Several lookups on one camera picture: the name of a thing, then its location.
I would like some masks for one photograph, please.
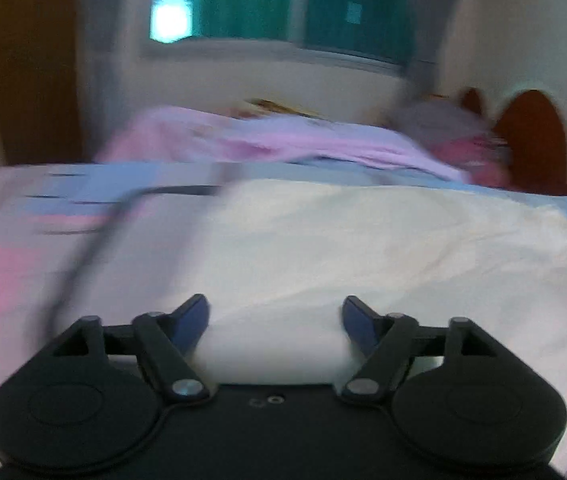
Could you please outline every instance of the pink bedding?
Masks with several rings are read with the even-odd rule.
[[[326,157],[369,168],[415,168],[446,180],[468,174],[384,128],[298,116],[236,120],[178,107],[148,110],[106,146],[97,162],[291,162]]]

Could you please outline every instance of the mattress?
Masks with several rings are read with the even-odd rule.
[[[122,179],[122,174],[130,177]],[[0,383],[38,349],[35,330],[41,309],[58,289],[62,272],[75,263],[77,251],[90,243],[94,225],[103,220],[113,202],[144,187],[226,186],[256,179],[365,187],[447,185],[401,174],[331,171],[291,164],[2,168],[0,288],[4,293],[0,294]],[[491,193],[483,188],[466,190]],[[567,198],[510,198],[539,203],[549,200],[567,214]],[[158,196],[144,203],[99,254],[99,265],[73,296],[61,322],[69,324],[77,317],[98,314],[106,323],[123,323],[140,312],[161,310],[175,277],[192,270],[201,250],[197,239],[201,221],[210,214],[215,200],[203,196]],[[561,469],[567,470],[567,454],[558,460]]]

